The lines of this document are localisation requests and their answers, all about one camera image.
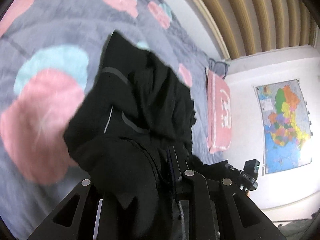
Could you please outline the black hooded sweatshirt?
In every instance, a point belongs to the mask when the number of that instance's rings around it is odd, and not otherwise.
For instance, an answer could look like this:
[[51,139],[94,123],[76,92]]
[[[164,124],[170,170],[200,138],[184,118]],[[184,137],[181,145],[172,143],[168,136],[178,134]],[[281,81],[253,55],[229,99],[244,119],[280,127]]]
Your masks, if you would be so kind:
[[169,147],[211,180],[226,162],[207,165],[192,154],[190,90],[152,52],[114,32],[100,73],[63,138],[70,157],[114,205],[117,239],[169,239],[172,175]]

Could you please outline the wooden slatted headboard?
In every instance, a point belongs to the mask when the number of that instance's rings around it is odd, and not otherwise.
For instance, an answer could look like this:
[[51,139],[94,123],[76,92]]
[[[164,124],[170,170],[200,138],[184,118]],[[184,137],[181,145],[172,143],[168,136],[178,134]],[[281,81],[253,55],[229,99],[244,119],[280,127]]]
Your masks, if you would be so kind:
[[308,0],[192,2],[227,60],[288,47],[314,47],[317,43],[319,18]]

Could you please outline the colourful wall map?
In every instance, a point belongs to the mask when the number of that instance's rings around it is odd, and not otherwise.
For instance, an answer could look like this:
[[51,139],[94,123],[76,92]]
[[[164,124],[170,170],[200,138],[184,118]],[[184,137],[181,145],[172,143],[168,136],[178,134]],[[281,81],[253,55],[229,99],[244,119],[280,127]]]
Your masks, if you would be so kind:
[[255,87],[264,128],[264,173],[309,165],[312,132],[299,80]]

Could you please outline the pink pillow white print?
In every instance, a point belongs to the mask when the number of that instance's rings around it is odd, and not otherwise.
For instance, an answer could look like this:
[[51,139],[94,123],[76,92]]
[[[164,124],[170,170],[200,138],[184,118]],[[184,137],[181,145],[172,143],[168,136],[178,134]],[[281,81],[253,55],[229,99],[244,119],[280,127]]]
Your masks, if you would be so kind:
[[231,144],[231,95],[227,83],[211,70],[207,75],[208,150],[225,151]]

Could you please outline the grey floral bed cover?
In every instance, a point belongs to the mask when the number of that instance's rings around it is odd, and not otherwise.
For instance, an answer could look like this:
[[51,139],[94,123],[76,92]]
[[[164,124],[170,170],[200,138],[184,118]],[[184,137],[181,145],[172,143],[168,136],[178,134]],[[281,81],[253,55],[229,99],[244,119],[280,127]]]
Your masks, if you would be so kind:
[[204,29],[186,0],[14,0],[1,19],[1,218],[17,239],[85,177],[62,132],[115,30],[191,87],[193,153],[207,164],[222,160],[207,147],[210,59],[191,34]]

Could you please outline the grey pillow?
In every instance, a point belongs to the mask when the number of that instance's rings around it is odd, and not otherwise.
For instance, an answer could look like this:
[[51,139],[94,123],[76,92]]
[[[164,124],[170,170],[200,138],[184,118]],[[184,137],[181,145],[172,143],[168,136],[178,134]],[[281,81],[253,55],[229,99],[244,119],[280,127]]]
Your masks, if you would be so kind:
[[216,75],[225,79],[228,73],[229,64],[224,61],[215,61],[214,59],[209,59],[209,70],[214,72]]

